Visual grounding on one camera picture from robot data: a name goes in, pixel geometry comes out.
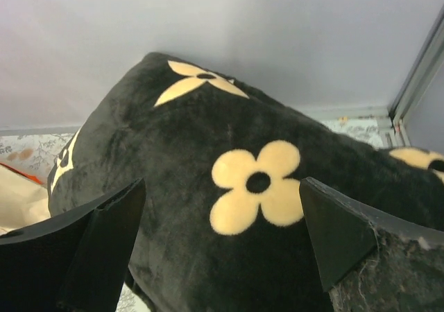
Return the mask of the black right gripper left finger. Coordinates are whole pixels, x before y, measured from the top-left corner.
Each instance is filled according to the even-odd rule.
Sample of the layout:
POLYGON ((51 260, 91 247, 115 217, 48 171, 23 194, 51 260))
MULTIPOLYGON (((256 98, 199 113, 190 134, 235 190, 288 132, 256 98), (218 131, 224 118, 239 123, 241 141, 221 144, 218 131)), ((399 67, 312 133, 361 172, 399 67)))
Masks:
POLYGON ((1 236, 1 310, 115 311, 145 198, 137 179, 1 236))

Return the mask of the beige canvas tote bag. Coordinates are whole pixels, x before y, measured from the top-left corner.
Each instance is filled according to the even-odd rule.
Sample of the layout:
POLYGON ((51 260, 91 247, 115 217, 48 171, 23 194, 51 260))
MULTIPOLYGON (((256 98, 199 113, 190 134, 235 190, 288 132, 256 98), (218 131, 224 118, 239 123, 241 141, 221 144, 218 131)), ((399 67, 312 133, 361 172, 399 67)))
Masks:
POLYGON ((46 185, 1 164, 1 235, 51 217, 46 185))

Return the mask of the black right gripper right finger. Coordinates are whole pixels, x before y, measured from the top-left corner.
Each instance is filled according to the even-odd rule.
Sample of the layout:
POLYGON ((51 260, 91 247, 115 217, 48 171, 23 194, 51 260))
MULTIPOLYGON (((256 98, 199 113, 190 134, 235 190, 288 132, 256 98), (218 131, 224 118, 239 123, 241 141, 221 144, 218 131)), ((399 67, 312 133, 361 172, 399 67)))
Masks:
POLYGON ((306 178, 305 222, 335 311, 442 311, 443 232, 306 178))

